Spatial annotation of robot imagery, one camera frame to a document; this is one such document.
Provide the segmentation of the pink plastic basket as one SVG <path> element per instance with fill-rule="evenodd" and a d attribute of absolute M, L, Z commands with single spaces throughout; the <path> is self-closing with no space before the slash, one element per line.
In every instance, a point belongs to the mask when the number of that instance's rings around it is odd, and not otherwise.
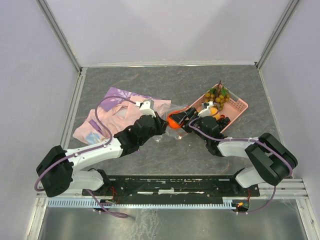
<path fill-rule="evenodd" d="M 229 123 L 224 127 L 220 132 L 223 133 L 231 124 L 240 117 L 244 113 L 244 111 L 249 107 L 248 104 L 236 96 L 233 92 L 228 90 L 226 87 L 224 87 L 221 83 L 217 83 L 212 88 L 210 88 L 207 92 L 205 92 L 203 95 L 201 95 L 194 103 L 192 103 L 190 106 L 196 108 L 198 112 L 202 110 L 202 103 L 205 102 L 205 100 L 209 100 L 208 94 L 216 95 L 215 98 L 217 98 L 219 95 L 221 95 L 221 89 L 225 89 L 226 95 L 229 96 L 229 100 L 227 102 L 223 103 L 220 116 L 221 118 L 228 117 Z"/>

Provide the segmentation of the fake peach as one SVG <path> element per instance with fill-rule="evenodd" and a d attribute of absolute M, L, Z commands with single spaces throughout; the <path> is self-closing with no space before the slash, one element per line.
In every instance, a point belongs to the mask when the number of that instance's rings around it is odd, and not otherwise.
<path fill-rule="evenodd" d="M 219 110 L 215 107 L 210 108 L 210 116 L 215 118 L 216 121 L 218 121 L 221 118 Z"/>

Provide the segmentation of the pink purple printed cloth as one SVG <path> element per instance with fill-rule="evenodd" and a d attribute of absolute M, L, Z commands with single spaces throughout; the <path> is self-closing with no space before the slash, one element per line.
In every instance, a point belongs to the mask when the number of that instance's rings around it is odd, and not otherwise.
<path fill-rule="evenodd" d="M 94 145 L 110 137 L 104 127 L 115 135 L 133 125 L 141 117 L 140 110 L 133 103 L 122 98 L 141 103 L 146 99 L 152 99 L 154 101 L 153 109 L 156 112 L 161 104 L 171 104 L 170 100 L 156 99 L 115 87 L 110 87 L 105 96 L 116 96 L 116 98 L 108 98 L 99 105 L 97 108 L 98 117 L 95 116 L 95 110 L 91 109 L 82 125 L 75 129 L 73 138 L 86 145 Z"/>

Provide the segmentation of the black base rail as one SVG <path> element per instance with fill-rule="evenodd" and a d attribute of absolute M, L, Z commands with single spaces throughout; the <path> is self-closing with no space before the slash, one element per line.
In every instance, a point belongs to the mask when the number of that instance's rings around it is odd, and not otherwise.
<path fill-rule="evenodd" d="M 224 197 L 260 196 L 257 184 L 241 187 L 233 175 L 103 175 L 95 197 L 117 204 L 221 204 Z"/>

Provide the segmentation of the fake brown longan bunch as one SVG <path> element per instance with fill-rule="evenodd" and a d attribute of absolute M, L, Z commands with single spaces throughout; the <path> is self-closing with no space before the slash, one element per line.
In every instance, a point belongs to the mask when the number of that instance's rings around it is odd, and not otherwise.
<path fill-rule="evenodd" d="M 229 100 L 230 100 L 229 91 L 225 88 L 225 86 L 221 82 L 219 82 L 218 84 L 210 88 L 204 94 L 204 102 L 217 103 L 218 106 L 214 106 L 214 107 L 219 109 L 220 111 L 223 110 L 225 103 L 228 102 Z"/>

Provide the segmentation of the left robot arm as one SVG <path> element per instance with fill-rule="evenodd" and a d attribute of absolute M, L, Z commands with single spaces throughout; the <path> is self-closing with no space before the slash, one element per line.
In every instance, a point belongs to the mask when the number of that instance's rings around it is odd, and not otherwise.
<path fill-rule="evenodd" d="M 106 195 L 111 183 L 105 172 L 84 169 L 105 160 L 136 153 L 150 138 L 164 134 L 167 125 L 158 114 L 142 115 L 133 125 L 100 143 L 67 150 L 60 145 L 54 146 L 36 168 L 38 179 L 34 188 L 37 192 L 45 192 L 49 198 L 68 190 L 85 189 Z"/>

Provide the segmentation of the fake orange persimmon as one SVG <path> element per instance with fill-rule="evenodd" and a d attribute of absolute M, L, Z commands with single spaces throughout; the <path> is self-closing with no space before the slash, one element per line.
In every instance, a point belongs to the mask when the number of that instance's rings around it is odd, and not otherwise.
<path fill-rule="evenodd" d="M 172 120 L 170 119 L 170 115 L 175 114 L 175 113 L 171 113 L 168 115 L 166 121 L 168 123 L 168 126 L 172 129 L 179 129 L 182 127 L 183 124 L 175 124 L 174 122 L 172 122 Z"/>

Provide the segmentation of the clear zip top bag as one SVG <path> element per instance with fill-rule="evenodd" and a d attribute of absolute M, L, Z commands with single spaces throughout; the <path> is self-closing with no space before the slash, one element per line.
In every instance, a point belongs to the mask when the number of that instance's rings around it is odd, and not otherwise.
<path fill-rule="evenodd" d="M 181 140 L 188 133 L 182 129 L 182 125 L 176 123 L 171 115 L 181 113 L 189 108 L 188 105 L 175 105 L 173 103 L 162 103 L 157 109 L 157 113 L 162 120 L 167 121 L 167 127 L 162 135 L 153 136 L 152 139 L 157 143 Z"/>

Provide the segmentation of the fake dark grape bunch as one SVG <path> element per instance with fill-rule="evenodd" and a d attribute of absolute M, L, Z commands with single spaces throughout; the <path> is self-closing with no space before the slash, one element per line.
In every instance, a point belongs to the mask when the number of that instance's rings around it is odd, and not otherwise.
<path fill-rule="evenodd" d="M 229 117 L 222 117 L 217 121 L 217 123 L 221 129 L 226 128 L 230 122 L 231 122 L 231 120 L 229 119 Z"/>

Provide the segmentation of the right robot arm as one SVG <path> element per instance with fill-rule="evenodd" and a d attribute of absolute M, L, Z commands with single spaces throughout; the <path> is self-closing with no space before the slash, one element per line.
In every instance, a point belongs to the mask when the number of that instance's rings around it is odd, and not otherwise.
<path fill-rule="evenodd" d="M 194 107 L 173 111 L 167 117 L 173 129 L 181 128 L 187 133 L 195 133 L 206 142 L 207 150 L 218 157 L 240 157 L 251 161 L 252 166 L 239 170 L 229 183 L 231 193 L 242 195 L 252 185 L 268 183 L 277 186 L 290 177 L 298 166 L 296 157 L 272 134 L 263 133 L 259 137 L 233 138 L 221 133 L 230 120 L 221 117 L 214 106 L 202 111 Z"/>

